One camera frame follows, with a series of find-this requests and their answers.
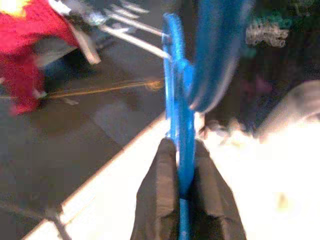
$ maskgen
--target metal rod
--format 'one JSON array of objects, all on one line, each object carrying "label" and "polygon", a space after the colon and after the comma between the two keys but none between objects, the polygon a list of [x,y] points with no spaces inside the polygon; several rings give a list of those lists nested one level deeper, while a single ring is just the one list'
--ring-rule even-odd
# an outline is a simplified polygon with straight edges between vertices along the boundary
[{"label": "metal rod", "polygon": [[144,30],[146,32],[149,32],[149,33],[152,33],[152,34],[155,34],[155,35],[158,35],[160,37],[162,37],[162,31],[153,27],[153,26],[149,26],[147,24],[144,24],[142,22],[139,22],[139,21],[136,21],[136,20],[132,20],[132,19],[128,19],[124,16],[120,16],[108,9],[105,9],[104,10],[105,13],[112,19],[114,20],[117,20],[119,22],[122,22],[122,23],[125,23],[125,24],[128,24],[130,26],[133,26],[133,27],[136,27],[137,29],[141,29],[141,30]]},{"label": "metal rod", "polygon": [[122,7],[119,7],[119,6],[115,5],[115,4],[111,4],[110,6],[113,9],[113,11],[115,11],[118,14],[127,16],[128,18],[131,18],[131,19],[138,19],[139,18],[138,15],[133,14],[133,13],[131,13],[131,12],[123,9]]},{"label": "metal rod", "polygon": [[159,58],[162,58],[162,59],[170,59],[170,56],[162,51],[160,48],[154,46],[154,45],[151,45],[150,43],[146,42],[146,41],[143,41],[137,37],[134,37],[134,36],[131,36],[131,35],[128,35],[126,33],[123,33],[123,32],[119,32],[117,31],[116,29],[113,29],[111,27],[108,27],[106,25],[100,25],[99,26],[99,29],[105,33],[108,33],[112,36],[115,36],[119,39],[122,39],[128,43],[131,43],[133,45],[136,45],[137,47],[140,47],[156,56],[158,56]]}]

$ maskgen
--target dark floor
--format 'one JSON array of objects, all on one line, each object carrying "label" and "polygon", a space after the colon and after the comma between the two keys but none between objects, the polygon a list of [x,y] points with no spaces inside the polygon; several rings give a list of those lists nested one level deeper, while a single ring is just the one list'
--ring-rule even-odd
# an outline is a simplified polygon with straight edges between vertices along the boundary
[{"label": "dark floor", "polygon": [[[160,8],[139,21],[160,27]],[[157,36],[135,35],[161,46]],[[161,59],[117,40],[96,66],[76,51],[52,63],[45,69],[46,87],[61,94],[163,81],[162,68]],[[65,200],[151,123],[164,110],[164,91],[136,86],[49,99],[38,111],[14,118],[10,104],[0,99],[0,200],[42,210]],[[4,210],[0,222],[6,240],[20,239],[37,224]]]}]

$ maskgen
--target blue plastic piece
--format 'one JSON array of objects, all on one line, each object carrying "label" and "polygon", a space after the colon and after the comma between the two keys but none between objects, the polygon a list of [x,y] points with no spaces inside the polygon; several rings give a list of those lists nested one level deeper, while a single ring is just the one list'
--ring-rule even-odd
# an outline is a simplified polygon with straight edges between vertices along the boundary
[{"label": "blue plastic piece", "polygon": [[201,0],[196,36],[195,66],[185,58],[183,27],[179,17],[163,15],[167,136],[179,152],[179,240],[189,240],[188,192],[195,172],[194,113],[214,108],[223,97],[237,65],[252,0]]},{"label": "blue plastic piece", "polygon": [[180,221],[179,227],[179,240],[190,240],[190,223],[187,221],[189,219],[189,203],[185,199],[180,199]]}]

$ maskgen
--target red fabric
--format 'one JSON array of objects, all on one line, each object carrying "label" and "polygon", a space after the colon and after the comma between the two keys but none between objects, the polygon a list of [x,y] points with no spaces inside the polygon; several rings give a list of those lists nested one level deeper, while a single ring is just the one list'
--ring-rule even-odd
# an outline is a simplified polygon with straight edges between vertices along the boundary
[{"label": "red fabric", "polygon": [[35,64],[33,45],[43,37],[55,36],[77,46],[68,23],[47,0],[33,0],[26,6],[26,17],[0,13],[0,77],[17,105],[36,106],[34,88],[43,91],[44,76]]}]

